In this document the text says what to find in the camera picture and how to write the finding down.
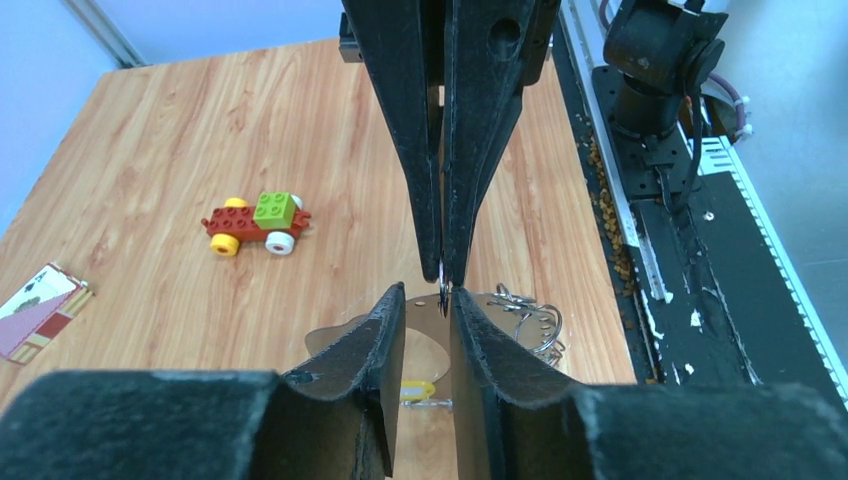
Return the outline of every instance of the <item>cable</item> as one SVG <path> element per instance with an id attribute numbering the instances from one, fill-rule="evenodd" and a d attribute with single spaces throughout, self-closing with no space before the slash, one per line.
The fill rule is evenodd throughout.
<path id="1" fill-rule="evenodd" d="M 598 6 L 598 17 L 600 17 L 601 25 L 604 27 L 604 30 L 609 30 L 610 27 L 610 20 L 607 18 L 608 6 L 609 0 L 601 0 L 600 5 Z M 721 75 L 715 72 L 710 72 L 709 78 L 719 87 L 724 89 L 724 91 L 730 95 L 730 99 L 733 100 L 733 107 L 736 109 L 736 131 L 734 134 L 741 138 L 745 135 L 751 135 L 754 133 L 754 127 L 748 123 L 748 112 L 745 111 L 745 103 L 748 101 L 747 98 L 739 95 L 736 88 L 734 88 L 733 85 Z"/>
<path id="2" fill-rule="evenodd" d="M 665 209 L 670 213 L 671 204 L 673 202 L 671 200 L 671 186 L 668 182 L 668 170 L 665 168 L 654 167 L 654 173 L 660 180 L 660 192 L 662 193 L 663 205 L 665 206 Z"/>
<path id="3" fill-rule="evenodd" d="M 750 135 L 753 133 L 753 127 L 748 124 L 748 112 L 745 111 L 747 98 L 739 95 L 739 92 L 736 91 L 733 85 L 728 82 L 726 78 L 715 72 L 710 73 L 710 80 L 714 81 L 718 86 L 723 88 L 724 91 L 730 95 L 730 99 L 733 100 L 733 106 L 736 109 L 736 135 L 741 137 L 742 135 Z"/>
<path id="4" fill-rule="evenodd" d="M 701 104 L 700 90 L 693 92 L 689 97 L 692 99 L 693 105 Z M 704 143 L 703 122 L 704 119 L 700 112 L 692 113 L 692 162 L 689 164 L 689 171 L 686 172 L 686 183 L 683 184 L 683 191 L 680 192 L 680 196 L 677 197 L 677 200 L 671 205 L 671 209 L 669 210 L 672 213 L 682 211 L 689 204 L 689 195 L 692 193 L 695 179 L 698 177 L 698 168 L 701 166 L 701 150 Z"/>
<path id="5" fill-rule="evenodd" d="M 609 30 L 609 19 L 607 18 L 607 5 L 609 5 L 609 0 L 601 0 L 601 4 L 598 7 L 598 16 L 601 17 L 601 25 L 603 25 L 604 30 Z"/>

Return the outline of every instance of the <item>white lego wheel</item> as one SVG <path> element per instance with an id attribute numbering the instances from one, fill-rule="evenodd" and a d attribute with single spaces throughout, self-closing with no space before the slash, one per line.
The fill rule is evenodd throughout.
<path id="1" fill-rule="evenodd" d="M 265 239 L 265 248 L 274 255 L 288 255 L 294 250 L 294 237 L 286 232 L 271 232 Z"/>
<path id="2" fill-rule="evenodd" d="M 292 200 L 294 200 L 294 204 L 297 205 L 297 208 L 303 210 L 303 200 L 301 200 L 300 197 L 298 197 L 297 195 L 294 195 L 294 194 L 289 194 L 289 195 L 291 195 Z"/>

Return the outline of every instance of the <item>hole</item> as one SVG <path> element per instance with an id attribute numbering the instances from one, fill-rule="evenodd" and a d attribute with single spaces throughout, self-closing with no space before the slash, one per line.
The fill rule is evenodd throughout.
<path id="1" fill-rule="evenodd" d="M 315 355 L 330 346 L 358 325 L 363 317 L 354 317 L 344 325 L 319 328 L 306 334 L 304 343 L 309 355 Z M 435 383 L 449 368 L 450 357 L 441 345 L 418 330 L 406 329 L 402 379 Z"/>
<path id="2" fill-rule="evenodd" d="M 432 383 L 442 378 L 449 368 L 450 357 L 441 345 L 418 330 L 406 329 L 402 379 Z"/>
<path id="3" fill-rule="evenodd" d="M 489 51 L 498 61 L 511 60 L 518 53 L 521 27 L 511 18 L 502 18 L 489 30 Z"/>
<path id="4" fill-rule="evenodd" d="M 286 373 L 284 376 L 285 376 L 286 380 L 288 380 L 289 382 L 291 382 L 295 385 L 303 385 L 304 383 L 311 383 L 316 378 L 318 378 L 317 375 L 315 375 L 311 372 L 307 372 L 305 370 L 292 370 L 291 372 Z"/>

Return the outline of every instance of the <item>white wall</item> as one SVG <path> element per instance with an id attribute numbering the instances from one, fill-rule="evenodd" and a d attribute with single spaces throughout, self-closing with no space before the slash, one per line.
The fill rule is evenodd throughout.
<path id="1" fill-rule="evenodd" d="M 0 1 L 0 235 L 114 68 L 60 0 Z"/>
<path id="2" fill-rule="evenodd" d="M 145 62 L 308 42 L 338 35 L 341 0 L 97 0 Z"/>

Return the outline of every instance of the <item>green lego brick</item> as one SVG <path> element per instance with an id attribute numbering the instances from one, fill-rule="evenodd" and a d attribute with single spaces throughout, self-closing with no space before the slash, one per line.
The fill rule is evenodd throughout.
<path id="1" fill-rule="evenodd" d="M 295 203 L 286 192 L 263 193 L 259 196 L 253 221 L 263 230 L 280 230 L 291 227 Z"/>

